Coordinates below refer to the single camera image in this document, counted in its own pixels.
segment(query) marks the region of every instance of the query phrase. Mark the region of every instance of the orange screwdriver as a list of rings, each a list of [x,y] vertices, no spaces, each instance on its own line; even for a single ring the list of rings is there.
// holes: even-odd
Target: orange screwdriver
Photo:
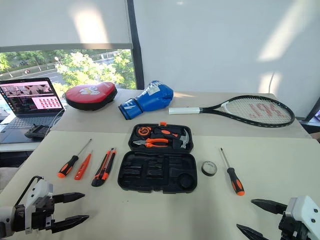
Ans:
[[[91,151],[88,156],[85,158],[85,160],[83,161],[83,163],[81,164],[81,166],[79,167],[78,171],[76,172],[75,176],[74,176],[74,180],[80,180],[82,178],[82,175],[85,173],[85,170],[88,167],[88,164],[90,162],[90,158],[92,155]]]
[[[242,183],[241,181],[239,180],[239,178],[237,177],[236,173],[235,173],[235,169],[233,167],[230,167],[229,165],[229,162],[226,158],[226,155],[225,155],[225,152],[224,150],[222,149],[222,147],[220,148],[221,149],[221,152],[222,152],[222,155],[224,157],[224,160],[226,162],[226,165],[228,166],[228,169],[226,170],[226,172],[229,174],[230,176],[230,180],[231,180],[231,184],[232,184],[232,187],[235,191],[235,193],[239,196],[243,196],[245,195],[245,190],[244,190],[244,187],[242,186]]]
[[[76,163],[76,161],[79,159],[78,155],[86,148],[86,146],[91,142],[92,138],[89,139],[89,141],[84,145],[84,147],[81,149],[81,151],[77,155],[73,155],[71,159],[63,165],[63,167],[58,172],[57,176],[61,179],[65,178],[68,173],[70,173],[72,167]]]

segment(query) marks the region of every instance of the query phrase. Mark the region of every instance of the pliers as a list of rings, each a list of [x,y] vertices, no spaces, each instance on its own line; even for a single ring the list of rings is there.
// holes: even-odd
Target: pliers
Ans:
[[[144,145],[146,148],[166,148],[168,145],[154,145],[155,143],[169,143],[165,138],[147,138],[146,140],[133,141],[134,144]]]

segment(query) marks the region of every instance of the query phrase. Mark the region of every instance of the tennis racket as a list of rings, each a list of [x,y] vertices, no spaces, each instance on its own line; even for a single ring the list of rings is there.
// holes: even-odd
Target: tennis racket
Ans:
[[[285,127],[295,120],[295,114],[286,105],[255,95],[236,96],[210,107],[169,107],[169,114],[218,114],[265,128]]]

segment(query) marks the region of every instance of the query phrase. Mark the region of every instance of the racket handle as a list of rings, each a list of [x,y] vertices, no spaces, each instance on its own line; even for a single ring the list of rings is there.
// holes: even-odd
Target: racket handle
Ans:
[[[169,107],[169,115],[172,114],[199,114],[199,107]]]
[[[245,195],[245,190],[244,187],[242,186],[241,181],[239,180],[239,178],[236,175],[235,169],[233,167],[229,167],[226,172],[229,174],[230,176],[230,180],[231,180],[231,184],[232,187],[235,191],[235,193],[239,196],[243,196]]]

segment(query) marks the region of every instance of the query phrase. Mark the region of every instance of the window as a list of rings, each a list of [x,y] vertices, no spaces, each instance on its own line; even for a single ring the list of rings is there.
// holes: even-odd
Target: window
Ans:
[[[117,88],[136,89],[129,49],[57,49],[0,53],[0,81],[48,77],[64,102],[64,93],[81,84],[113,82]],[[0,107],[6,102],[0,100]]]

